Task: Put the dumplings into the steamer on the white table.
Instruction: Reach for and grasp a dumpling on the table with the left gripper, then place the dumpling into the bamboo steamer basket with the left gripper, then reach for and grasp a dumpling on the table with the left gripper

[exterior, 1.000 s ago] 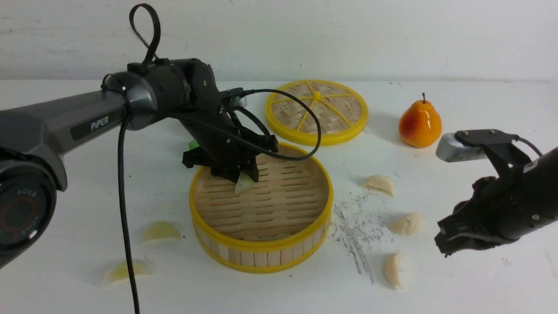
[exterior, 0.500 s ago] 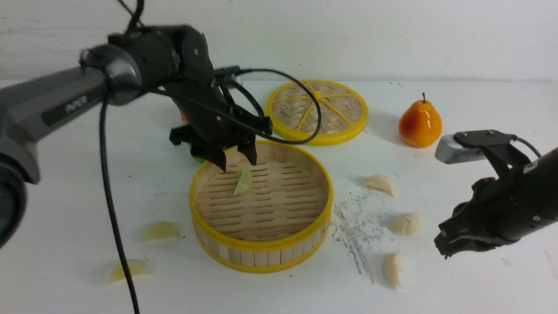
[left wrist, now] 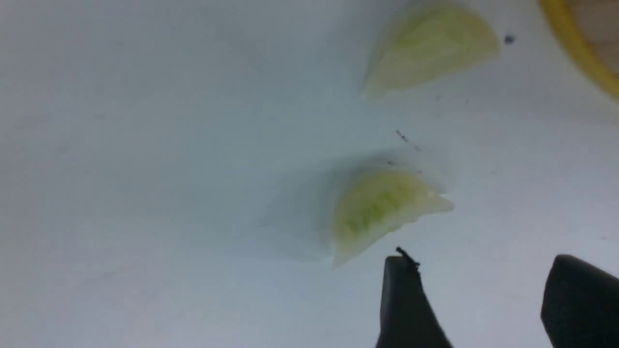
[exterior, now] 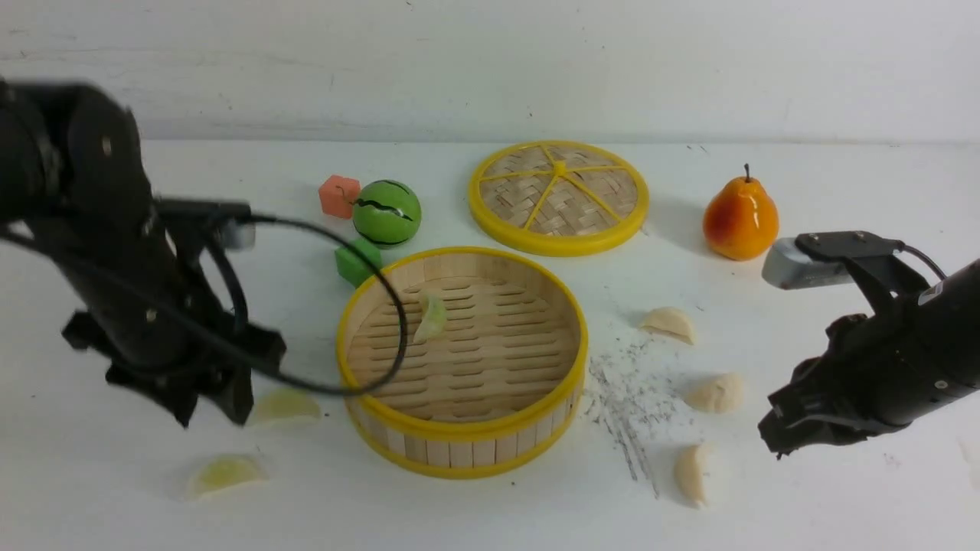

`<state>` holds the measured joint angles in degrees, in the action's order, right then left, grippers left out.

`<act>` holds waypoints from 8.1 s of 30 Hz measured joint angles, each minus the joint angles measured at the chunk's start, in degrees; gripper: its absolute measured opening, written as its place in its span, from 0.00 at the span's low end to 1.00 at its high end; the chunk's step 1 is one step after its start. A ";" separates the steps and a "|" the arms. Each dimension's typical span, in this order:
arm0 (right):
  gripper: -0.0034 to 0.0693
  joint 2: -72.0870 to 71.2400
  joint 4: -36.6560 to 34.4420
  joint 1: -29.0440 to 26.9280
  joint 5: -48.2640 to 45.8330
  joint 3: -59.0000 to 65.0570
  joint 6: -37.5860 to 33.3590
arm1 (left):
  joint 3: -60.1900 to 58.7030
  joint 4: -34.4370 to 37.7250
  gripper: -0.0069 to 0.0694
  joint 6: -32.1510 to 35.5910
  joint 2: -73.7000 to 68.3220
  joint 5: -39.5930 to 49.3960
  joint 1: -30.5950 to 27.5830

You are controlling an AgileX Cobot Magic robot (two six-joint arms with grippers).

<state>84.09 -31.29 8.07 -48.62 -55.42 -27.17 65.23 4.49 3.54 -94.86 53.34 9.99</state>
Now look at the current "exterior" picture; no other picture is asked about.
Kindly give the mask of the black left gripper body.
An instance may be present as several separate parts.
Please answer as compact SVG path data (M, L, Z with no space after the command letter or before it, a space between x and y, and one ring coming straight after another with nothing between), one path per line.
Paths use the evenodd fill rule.
M232 311L211 256L199 266L164 252L67 251L62 268L85 304L63 331L69 345L108 363L106 383L143 396L152 383L191 388L214 399L225 367L279 372L283 336Z

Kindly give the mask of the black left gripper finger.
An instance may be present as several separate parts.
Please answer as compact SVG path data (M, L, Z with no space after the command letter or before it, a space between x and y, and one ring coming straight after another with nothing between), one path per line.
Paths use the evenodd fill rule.
M198 405L199 395L191 388L152 383L145 390L147 397L174 416L175 421L188 429Z
M214 405L237 426L245 426L254 407L251 373L225 367L214 374Z

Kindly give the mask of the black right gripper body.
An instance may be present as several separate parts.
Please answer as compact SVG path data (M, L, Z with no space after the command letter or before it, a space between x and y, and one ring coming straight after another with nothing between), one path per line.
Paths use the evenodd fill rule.
M861 348L869 342L869 322L866 314L837 318L826 328L826 352L803 360L789 383L769 394L770 411L757 429L778 459L812 445L854 445L909 428L909 422L886 422L864 403Z

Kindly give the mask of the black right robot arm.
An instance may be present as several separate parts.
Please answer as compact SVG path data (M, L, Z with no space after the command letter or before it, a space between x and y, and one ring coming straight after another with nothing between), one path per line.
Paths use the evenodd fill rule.
M833 321L826 352L769 395L757 429L771 453L891 435L978 391L976 262L881 307Z

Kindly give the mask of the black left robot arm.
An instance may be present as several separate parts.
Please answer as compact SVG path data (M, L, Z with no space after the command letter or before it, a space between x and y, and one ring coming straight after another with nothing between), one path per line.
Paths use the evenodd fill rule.
M209 399L254 406L247 360L279 369L283 336L249 320L227 251L255 241L250 206L156 197L136 118L88 83L2 81L2 237L24 223L84 303L62 335L109 361L108 384L187 426Z

